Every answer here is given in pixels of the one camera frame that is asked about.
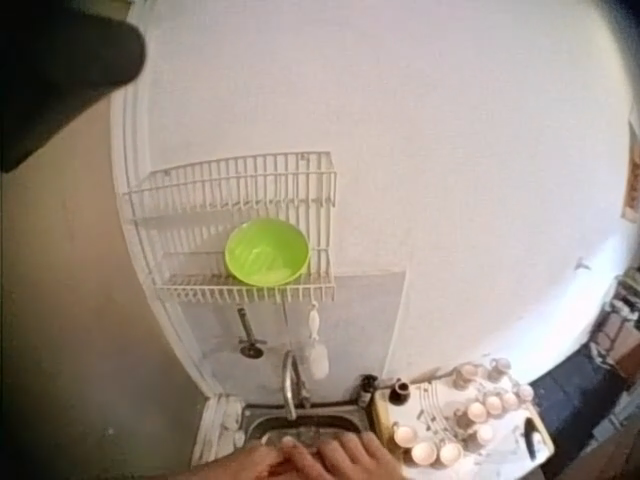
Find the white cup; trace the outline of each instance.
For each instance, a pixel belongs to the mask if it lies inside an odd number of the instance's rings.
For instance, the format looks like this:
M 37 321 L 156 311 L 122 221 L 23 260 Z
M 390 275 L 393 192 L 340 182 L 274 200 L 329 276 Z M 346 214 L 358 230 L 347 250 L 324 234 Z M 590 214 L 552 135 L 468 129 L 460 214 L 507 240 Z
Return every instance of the white cup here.
M 489 370 L 487 378 L 493 383 L 500 382 L 511 372 L 511 362 L 506 358 L 494 358 L 490 365 L 491 370 Z
M 487 409 L 480 402 L 473 402 L 456 417 L 456 423 L 463 430 L 468 430 L 478 423 L 487 421 Z
M 453 388 L 466 390 L 478 376 L 478 368 L 470 363 L 458 365 L 453 373 Z
M 457 442 L 447 442 L 440 447 L 438 458 L 445 467 L 451 467 L 462 458 L 464 450 Z
M 502 401 L 497 395 L 484 397 L 484 408 L 487 409 L 487 412 L 492 417 L 499 417 L 503 412 Z
M 533 391 L 533 388 L 531 388 L 531 385 L 520 385 L 516 389 L 516 395 L 522 402 L 531 403 L 535 396 L 535 392 Z
M 438 450 L 431 442 L 420 442 L 411 449 L 411 459 L 416 464 L 426 467 L 438 458 Z
M 477 452 L 486 447 L 493 440 L 494 431 L 490 425 L 479 425 L 466 439 L 467 449 Z
M 500 401 L 505 412 L 513 412 L 520 407 L 520 400 L 513 392 L 505 392 L 500 395 Z
M 393 429 L 393 440 L 399 447 L 411 448 L 418 440 L 415 428 L 407 425 L 396 425 Z

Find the faucet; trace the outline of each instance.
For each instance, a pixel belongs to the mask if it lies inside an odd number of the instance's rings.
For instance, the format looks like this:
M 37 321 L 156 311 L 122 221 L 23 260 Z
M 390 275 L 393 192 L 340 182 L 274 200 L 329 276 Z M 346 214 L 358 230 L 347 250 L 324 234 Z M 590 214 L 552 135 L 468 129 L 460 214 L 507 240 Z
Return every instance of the faucet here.
M 300 375 L 298 359 L 291 350 L 287 350 L 282 362 L 282 393 L 288 420 L 295 420 L 298 417 L 296 403 L 301 403 L 304 408 L 311 407 L 311 396 Z

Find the small cup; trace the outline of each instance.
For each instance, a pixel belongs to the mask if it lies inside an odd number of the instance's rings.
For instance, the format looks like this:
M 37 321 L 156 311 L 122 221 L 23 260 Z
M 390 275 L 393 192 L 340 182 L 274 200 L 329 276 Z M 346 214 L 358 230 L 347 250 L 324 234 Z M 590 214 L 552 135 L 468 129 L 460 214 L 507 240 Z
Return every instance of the small cup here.
M 464 450 L 457 442 L 446 442 L 442 444 L 438 451 L 438 458 L 445 467 L 451 467 L 462 458 Z
M 490 382 L 499 383 L 511 372 L 511 362 L 506 358 L 494 358 L 490 365 L 491 370 L 487 374 Z
M 533 397 L 535 396 L 535 392 L 531 385 L 520 385 L 516 388 L 516 395 L 523 403 L 531 403 Z
M 389 392 L 389 403 L 396 407 L 400 407 L 409 401 L 410 396 L 411 387 L 409 384 L 401 379 L 397 379 Z
M 504 392 L 500 395 L 502 408 L 505 412 L 513 412 L 520 407 L 520 400 L 513 392 Z
M 438 458 L 438 450 L 431 442 L 420 442 L 411 449 L 411 459 L 421 467 L 431 465 Z
M 465 440 L 467 450 L 477 452 L 491 443 L 494 431 L 490 425 L 480 425 L 475 428 Z
M 484 397 L 484 408 L 487 409 L 487 413 L 492 417 L 499 417 L 503 412 L 502 401 L 497 395 L 493 394 Z
M 453 374 L 453 388 L 464 391 L 478 376 L 478 368 L 470 363 L 458 365 Z
M 407 425 L 394 425 L 393 440 L 401 448 L 411 448 L 418 440 L 415 428 Z
M 480 402 L 473 402 L 464 411 L 456 416 L 458 427 L 463 430 L 469 430 L 478 423 L 487 421 L 487 409 Z

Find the dark bottle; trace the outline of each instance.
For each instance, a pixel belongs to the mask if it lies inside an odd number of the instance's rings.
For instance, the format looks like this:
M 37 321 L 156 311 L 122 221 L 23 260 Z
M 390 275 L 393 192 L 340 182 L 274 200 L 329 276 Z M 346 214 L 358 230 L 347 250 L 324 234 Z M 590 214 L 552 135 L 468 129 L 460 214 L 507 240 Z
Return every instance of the dark bottle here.
M 371 397 L 376 390 L 377 382 L 378 377 L 371 374 L 363 375 L 360 379 L 360 388 L 358 390 L 358 406 L 360 408 L 366 408 L 371 402 Z

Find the tile backsplash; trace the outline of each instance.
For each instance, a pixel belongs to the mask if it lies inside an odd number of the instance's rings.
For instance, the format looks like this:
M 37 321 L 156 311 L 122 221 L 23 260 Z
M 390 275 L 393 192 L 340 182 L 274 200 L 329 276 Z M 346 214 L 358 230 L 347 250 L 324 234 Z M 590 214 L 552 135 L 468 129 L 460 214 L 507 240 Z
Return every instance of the tile backsplash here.
M 247 305 L 265 355 L 245 359 L 238 340 L 244 338 L 236 309 L 228 305 L 183 304 L 182 311 L 202 352 L 203 370 L 227 393 L 249 403 L 282 404 L 282 358 L 293 348 L 314 403 L 348 399 L 363 373 L 381 375 L 391 347 L 405 282 L 404 272 L 336 277 L 336 300 L 319 304 L 320 341 L 329 353 L 329 375 L 313 380 L 305 347 L 309 342 L 309 303 Z

